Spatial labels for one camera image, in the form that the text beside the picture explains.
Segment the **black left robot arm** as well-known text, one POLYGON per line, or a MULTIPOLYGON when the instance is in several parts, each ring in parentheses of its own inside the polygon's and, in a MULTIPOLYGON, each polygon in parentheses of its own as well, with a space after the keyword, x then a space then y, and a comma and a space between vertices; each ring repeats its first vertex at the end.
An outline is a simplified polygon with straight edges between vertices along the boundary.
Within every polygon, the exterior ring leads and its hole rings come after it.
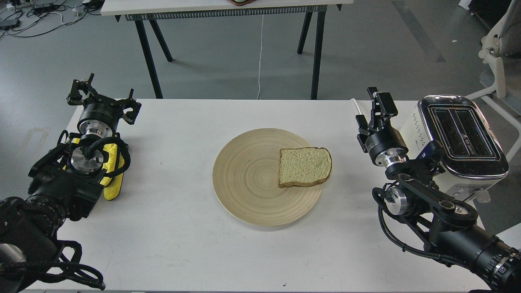
POLYGON ((78 132, 61 133, 56 147, 38 160, 28 176, 28 198, 1 201, 1 291, 18 293, 34 282, 71 280, 100 290, 103 275, 81 264, 76 241, 60 241, 57 232, 70 219, 87 218, 104 191, 119 186, 130 167, 129 147, 117 132, 122 119, 133 125, 141 104, 97 93, 94 75, 74 80, 67 103, 82 106, 78 132))

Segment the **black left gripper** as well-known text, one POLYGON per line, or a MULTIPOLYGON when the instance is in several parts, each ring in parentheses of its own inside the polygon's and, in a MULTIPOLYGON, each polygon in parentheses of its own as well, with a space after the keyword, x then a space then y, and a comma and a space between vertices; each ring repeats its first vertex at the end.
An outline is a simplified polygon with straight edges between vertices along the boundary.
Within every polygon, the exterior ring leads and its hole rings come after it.
POLYGON ((112 137, 116 133, 119 119, 134 125, 142 104, 133 98, 134 89, 130 89, 128 98, 117 103, 111 98, 98 98, 91 83, 94 73, 86 80, 73 80, 67 104, 83 106, 77 129, 82 135, 95 135, 99 138, 112 137))

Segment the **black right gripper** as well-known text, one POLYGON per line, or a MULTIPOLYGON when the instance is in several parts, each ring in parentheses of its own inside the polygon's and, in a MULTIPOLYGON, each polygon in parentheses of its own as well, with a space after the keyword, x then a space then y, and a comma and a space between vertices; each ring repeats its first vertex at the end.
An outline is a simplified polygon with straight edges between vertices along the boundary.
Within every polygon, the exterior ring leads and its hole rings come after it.
POLYGON ((406 161, 407 148, 402 135, 391 127, 390 119, 398 115, 398 109, 389 92, 380 92, 376 87, 368 87, 372 109, 370 123, 363 114, 355 116, 359 126, 357 140, 362 151, 370 155, 372 163, 380 167, 390 167, 406 161))

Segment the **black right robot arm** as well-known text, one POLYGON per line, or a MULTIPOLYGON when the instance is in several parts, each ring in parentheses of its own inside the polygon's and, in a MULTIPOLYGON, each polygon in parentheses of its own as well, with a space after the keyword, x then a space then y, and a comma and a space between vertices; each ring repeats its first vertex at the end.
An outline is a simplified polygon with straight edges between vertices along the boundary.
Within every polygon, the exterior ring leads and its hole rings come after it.
POLYGON ((372 190, 386 237, 403 252, 471 271, 490 293, 519 293, 519 250, 480 228, 476 209, 441 192, 433 181, 444 154, 441 143, 431 141, 417 158, 408 158, 405 141, 390 122, 398 115, 392 96, 376 87, 367 92, 371 119, 356 116, 357 139, 390 180, 372 190))

